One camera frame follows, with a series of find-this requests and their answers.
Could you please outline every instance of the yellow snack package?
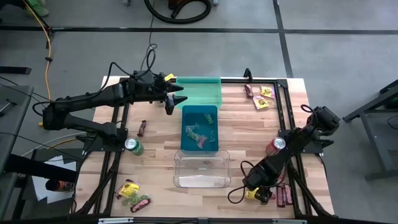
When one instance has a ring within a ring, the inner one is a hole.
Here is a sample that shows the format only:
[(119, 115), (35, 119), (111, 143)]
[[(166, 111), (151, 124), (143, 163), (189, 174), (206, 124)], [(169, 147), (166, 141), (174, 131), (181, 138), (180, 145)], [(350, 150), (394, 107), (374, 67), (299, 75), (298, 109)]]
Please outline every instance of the yellow snack package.
[(140, 187), (141, 186), (139, 184), (136, 184), (132, 181), (127, 181), (125, 184), (123, 184), (123, 186), (118, 189), (118, 191), (116, 192), (116, 197), (118, 197), (118, 195), (121, 195), (123, 197), (130, 197), (134, 193), (137, 193)]
[(275, 98), (274, 89), (268, 86), (260, 86), (261, 88), (261, 95), (266, 96), (269, 98)]
[(174, 78), (173, 73), (170, 73), (169, 75), (167, 75), (166, 77), (164, 77), (165, 81), (169, 81), (170, 79)]
[(257, 110), (261, 108), (266, 108), (269, 106), (268, 102), (262, 96), (255, 96), (253, 97), (254, 105), (256, 106)]
[(246, 190), (244, 193), (244, 197), (246, 197), (247, 199), (256, 199), (254, 196), (258, 190), (259, 188), (256, 188), (254, 190)]

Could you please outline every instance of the red soda can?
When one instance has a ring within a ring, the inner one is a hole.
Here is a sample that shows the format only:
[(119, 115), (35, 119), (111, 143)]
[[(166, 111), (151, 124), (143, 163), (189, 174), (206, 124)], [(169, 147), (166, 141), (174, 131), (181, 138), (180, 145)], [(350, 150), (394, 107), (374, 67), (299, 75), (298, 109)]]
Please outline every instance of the red soda can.
[(266, 147), (266, 152), (269, 156), (277, 154), (286, 146), (285, 139), (276, 137)]

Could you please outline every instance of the black clamp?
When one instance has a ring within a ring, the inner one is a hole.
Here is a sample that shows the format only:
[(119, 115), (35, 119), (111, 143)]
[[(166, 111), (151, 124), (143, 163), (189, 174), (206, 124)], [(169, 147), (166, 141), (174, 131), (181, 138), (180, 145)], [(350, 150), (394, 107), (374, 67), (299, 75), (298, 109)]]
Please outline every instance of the black clamp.
[(243, 78), (249, 78), (248, 83), (252, 83), (253, 82), (253, 76), (251, 75), (251, 71), (249, 68), (246, 68), (243, 74)]

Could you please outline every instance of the yellow cable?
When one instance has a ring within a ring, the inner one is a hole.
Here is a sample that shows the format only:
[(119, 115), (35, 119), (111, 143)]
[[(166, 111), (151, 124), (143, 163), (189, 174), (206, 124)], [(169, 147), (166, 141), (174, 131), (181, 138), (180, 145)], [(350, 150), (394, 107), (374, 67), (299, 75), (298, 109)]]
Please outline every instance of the yellow cable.
[[(31, 12), (31, 13), (33, 14), (33, 16), (36, 18), (37, 22), (40, 24), (40, 26), (42, 27), (42, 29), (43, 29), (43, 31), (44, 31), (44, 34), (45, 34), (45, 36), (46, 36), (46, 38), (47, 38), (47, 42), (49, 43), (49, 58), (51, 58), (51, 41), (50, 41), (50, 37), (49, 37), (47, 31), (45, 30), (45, 28), (44, 28), (42, 22), (41, 22), (40, 19), (36, 16), (36, 14), (34, 13), (33, 9), (30, 7), (30, 5), (28, 5), (28, 4), (26, 3), (25, 0), (23, 0), (23, 1), (24, 1), (24, 3), (25, 3), (26, 7), (30, 10), (30, 12)], [(48, 95), (49, 95), (49, 100), (51, 100), (49, 81), (48, 81), (48, 78), (47, 78), (48, 75), (49, 75), (49, 66), (50, 66), (50, 62), (47, 61), (47, 66), (46, 66), (46, 68), (45, 68), (45, 85), (46, 85), (46, 87), (47, 87), (47, 93), (48, 93)]]
[(77, 139), (68, 139), (68, 140), (65, 140), (65, 141), (62, 141), (62, 142), (58, 142), (58, 143), (56, 143), (55, 145), (53, 145), (53, 146), (51, 146), (51, 147), (55, 147), (55, 146), (59, 146), (59, 145), (61, 145), (61, 144), (65, 144), (65, 143), (68, 143), (68, 142), (73, 142), (73, 141), (76, 141)]

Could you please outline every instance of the white paper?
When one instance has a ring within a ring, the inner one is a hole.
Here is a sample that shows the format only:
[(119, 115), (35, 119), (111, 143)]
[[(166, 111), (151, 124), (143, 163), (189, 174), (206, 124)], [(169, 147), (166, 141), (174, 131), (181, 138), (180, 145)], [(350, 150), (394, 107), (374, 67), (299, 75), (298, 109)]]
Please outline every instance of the white paper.
[[(64, 164), (62, 159), (63, 159), (62, 156), (57, 156), (45, 163), (76, 171), (76, 162), (70, 162), (68, 164)], [(48, 179), (46, 178), (32, 177), (32, 179), (33, 179), (33, 185), (35, 187), (37, 200), (42, 200), (43, 198), (47, 197), (47, 203), (52, 203), (52, 202), (58, 202), (59, 200), (64, 200), (66, 198), (70, 198), (73, 195), (73, 192), (53, 192), (47, 190), (45, 188), (45, 183), (48, 181)]]

